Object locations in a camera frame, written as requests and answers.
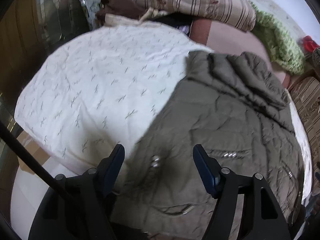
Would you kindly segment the olive quilted puffer jacket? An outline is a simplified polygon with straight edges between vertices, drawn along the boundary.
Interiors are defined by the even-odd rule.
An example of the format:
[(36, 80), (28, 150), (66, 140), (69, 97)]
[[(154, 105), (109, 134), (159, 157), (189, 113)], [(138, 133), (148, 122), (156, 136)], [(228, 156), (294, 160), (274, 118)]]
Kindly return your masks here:
[(193, 161), (197, 144), (237, 174), (261, 173), (286, 221), (296, 220), (304, 164), (287, 91), (255, 54), (204, 51), (189, 53), (185, 78), (139, 140), (111, 219), (201, 238), (216, 201)]

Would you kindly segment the dark brown garment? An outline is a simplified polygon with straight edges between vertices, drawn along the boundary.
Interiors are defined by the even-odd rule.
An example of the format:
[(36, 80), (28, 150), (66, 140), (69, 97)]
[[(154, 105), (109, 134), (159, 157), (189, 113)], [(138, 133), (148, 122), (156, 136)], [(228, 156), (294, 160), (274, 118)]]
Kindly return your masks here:
[(133, 0), (100, 0), (100, 4), (101, 9), (96, 12), (95, 15), (101, 24), (105, 23), (106, 14), (124, 16), (130, 19), (138, 20), (147, 11)]

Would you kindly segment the pink quilted blanket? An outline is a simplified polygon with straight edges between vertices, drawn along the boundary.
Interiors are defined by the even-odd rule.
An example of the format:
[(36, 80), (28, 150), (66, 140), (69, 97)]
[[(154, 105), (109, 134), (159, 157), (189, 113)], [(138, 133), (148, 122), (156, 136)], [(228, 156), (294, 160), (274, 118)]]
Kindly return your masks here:
[(243, 32), (221, 22), (198, 18), (191, 25), (190, 39), (208, 46), (216, 53), (231, 55), (241, 55), (244, 51), (254, 53), (266, 62), (268, 69), (285, 88), (289, 87), (290, 74), (277, 63), (270, 61), (265, 46), (251, 32)]

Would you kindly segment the green white patterned quilt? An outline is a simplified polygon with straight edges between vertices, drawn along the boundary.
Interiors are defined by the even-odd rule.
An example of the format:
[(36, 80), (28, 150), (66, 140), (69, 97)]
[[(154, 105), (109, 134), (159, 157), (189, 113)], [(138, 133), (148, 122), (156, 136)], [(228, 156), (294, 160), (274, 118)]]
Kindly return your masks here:
[(292, 75), (305, 72), (305, 56), (288, 29), (269, 12), (259, 10), (251, 4), (256, 13), (252, 33), (263, 43), (271, 62), (275, 62)]

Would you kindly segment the red cloth item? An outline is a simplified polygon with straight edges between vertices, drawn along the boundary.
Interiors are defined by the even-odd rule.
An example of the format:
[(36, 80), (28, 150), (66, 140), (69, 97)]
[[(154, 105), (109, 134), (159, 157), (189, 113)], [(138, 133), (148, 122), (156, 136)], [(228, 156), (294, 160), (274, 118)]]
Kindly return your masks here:
[(305, 36), (303, 38), (303, 48), (307, 53), (313, 53), (315, 49), (319, 48), (319, 45), (310, 36)]

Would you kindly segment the striped brown side pillow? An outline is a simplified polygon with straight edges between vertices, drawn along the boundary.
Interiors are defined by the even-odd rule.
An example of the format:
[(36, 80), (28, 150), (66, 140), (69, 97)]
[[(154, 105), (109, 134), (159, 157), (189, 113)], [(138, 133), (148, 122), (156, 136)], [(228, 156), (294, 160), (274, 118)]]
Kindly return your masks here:
[(313, 156), (319, 155), (319, 81), (306, 77), (290, 90)]

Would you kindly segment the striped floral pillow at headboard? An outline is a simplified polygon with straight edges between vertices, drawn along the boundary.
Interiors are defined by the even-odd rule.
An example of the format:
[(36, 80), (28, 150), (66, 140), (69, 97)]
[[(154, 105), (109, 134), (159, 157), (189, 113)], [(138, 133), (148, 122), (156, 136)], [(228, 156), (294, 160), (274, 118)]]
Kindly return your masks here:
[(242, 31), (255, 26), (256, 12), (248, 0), (133, 0), (146, 9), (208, 18), (231, 25)]

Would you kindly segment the white leaf-print bed sheet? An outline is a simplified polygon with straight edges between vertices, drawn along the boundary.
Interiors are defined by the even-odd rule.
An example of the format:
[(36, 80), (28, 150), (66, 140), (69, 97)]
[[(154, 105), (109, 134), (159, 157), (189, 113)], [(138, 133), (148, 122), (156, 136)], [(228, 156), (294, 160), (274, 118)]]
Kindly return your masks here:
[(80, 35), (45, 60), (20, 94), (14, 118), (49, 155), (80, 173), (116, 142), (132, 152), (197, 49), (209, 51), (151, 22)]

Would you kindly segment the purple patterned cloth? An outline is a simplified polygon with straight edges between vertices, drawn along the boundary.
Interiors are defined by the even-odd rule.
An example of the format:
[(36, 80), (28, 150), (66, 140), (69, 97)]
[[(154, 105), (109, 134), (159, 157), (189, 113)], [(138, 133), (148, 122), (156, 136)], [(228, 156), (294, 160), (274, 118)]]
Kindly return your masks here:
[(185, 35), (187, 35), (188, 37), (190, 36), (190, 32), (191, 32), (191, 24), (190, 25), (180, 25), (178, 27), (176, 27), (179, 31), (181, 31), (182, 33), (184, 33)]

